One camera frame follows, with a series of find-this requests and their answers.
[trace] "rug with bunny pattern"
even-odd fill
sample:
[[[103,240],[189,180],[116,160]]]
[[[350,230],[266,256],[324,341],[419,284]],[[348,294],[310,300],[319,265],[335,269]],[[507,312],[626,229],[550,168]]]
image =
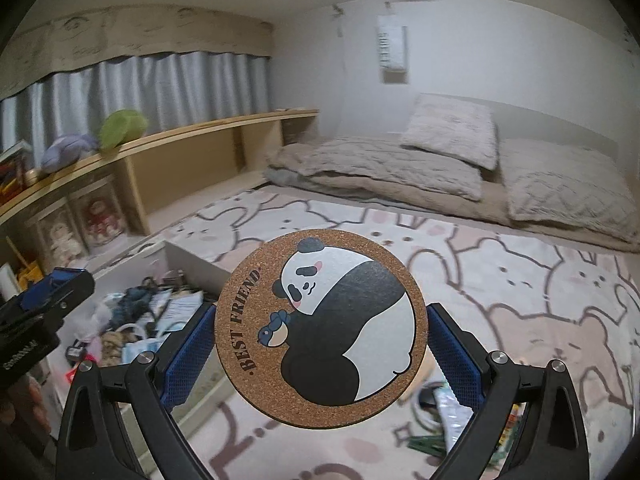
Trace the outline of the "rug with bunny pattern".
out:
[[[309,228],[350,231],[386,247],[411,271],[425,302],[443,304],[488,350],[502,349],[514,361],[542,367],[554,358],[564,361],[585,420],[591,477],[604,478],[630,439],[632,405],[638,406],[638,389],[633,399],[630,378],[636,384],[640,378],[640,299],[622,256],[260,190],[215,202],[158,238],[233,270],[264,242]],[[396,404],[351,428],[314,432],[284,430],[274,421],[271,428],[264,415],[235,396],[199,433],[209,431],[209,443],[220,441],[219,449],[198,450],[219,478],[267,478],[264,472],[256,476],[255,469],[261,456],[265,464],[273,463],[262,426],[254,431],[260,438],[251,436],[251,446],[228,457],[223,469],[220,453],[228,454],[229,442],[213,437],[216,421],[224,426],[233,419],[236,426],[249,428],[258,424],[248,422],[254,418],[265,419],[269,439],[280,432],[287,446],[290,441],[306,450],[281,462],[274,478],[382,478],[380,460],[397,461],[390,465],[394,478],[419,480],[437,467],[432,457],[427,460],[398,444],[403,434],[419,434],[408,405]],[[388,439],[372,441],[377,431]],[[338,445],[336,451],[342,434],[344,448]]]

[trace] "beige comforter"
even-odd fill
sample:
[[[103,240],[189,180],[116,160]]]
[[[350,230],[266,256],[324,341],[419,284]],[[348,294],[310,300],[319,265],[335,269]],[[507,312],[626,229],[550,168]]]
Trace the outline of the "beige comforter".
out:
[[[303,161],[313,148],[313,146],[307,144],[289,144],[279,152],[271,155],[270,166],[303,173]],[[507,192],[502,184],[495,182],[483,181],[482,199],[474,202],[461,196],[425,191],[414,186],[376,180],[368,176],[317,174],[309,175],[307,178],[316,184],[336,189],[365,189],[376,195],[443,215],[491,222],[531,233],[566,238],[617,251],[640,252],[638,243],[626,242],[585,228],[560,227],[541,222],[514,221],[508,215]],[[640,203],[638,186],[630,186],[630,188],[634,193],[636,202]]]
[[[298,172],[305,176],[364,176],[469,200],[480,200],[482,194],[478,168],[450,156],[403,148],[396,140],[329,140],[313,150]]]

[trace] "panda face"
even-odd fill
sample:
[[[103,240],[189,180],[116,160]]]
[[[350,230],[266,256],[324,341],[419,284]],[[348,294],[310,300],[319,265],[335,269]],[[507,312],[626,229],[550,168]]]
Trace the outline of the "panda face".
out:
[[[316,250],[300,252],[311,244],[306,240],[316,240],[312,246]],[[298,245],[298,252],[287,260],[280,279],[273,284],[273,292],[280,298],[287,298],[292,306],[303,314],[313,314],[327,293],[351,269],[370,258],[347,249],[324,247],[316,238],[305,238]]]

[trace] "panda ear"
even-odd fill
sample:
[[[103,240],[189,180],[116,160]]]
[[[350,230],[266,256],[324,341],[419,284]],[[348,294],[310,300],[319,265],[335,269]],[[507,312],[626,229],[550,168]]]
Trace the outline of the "panda ear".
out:
[[[276,280],[275,282],[273,282],[273,285],[271,285],[271,291],[276,295],[277,298],[284,299],[287,297],[287,293],[284,291],[282,282],[280,280]]]
[[[318,238],[302,238],[298,242],[299,253],[317,253],[322,249],[324,249],[324,244]]]

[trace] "curtain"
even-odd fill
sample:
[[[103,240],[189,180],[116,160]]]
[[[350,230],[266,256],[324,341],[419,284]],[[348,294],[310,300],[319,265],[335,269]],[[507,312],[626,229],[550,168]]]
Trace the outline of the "curtain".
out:
[[[122,108],[147,117],[147,135],[267,112],[268,58],[209,52],[154,54],[52,74],[0,102],[2,150],[24,139],[33,146],[38,166],[55,139],[97,134],[105,118]]]

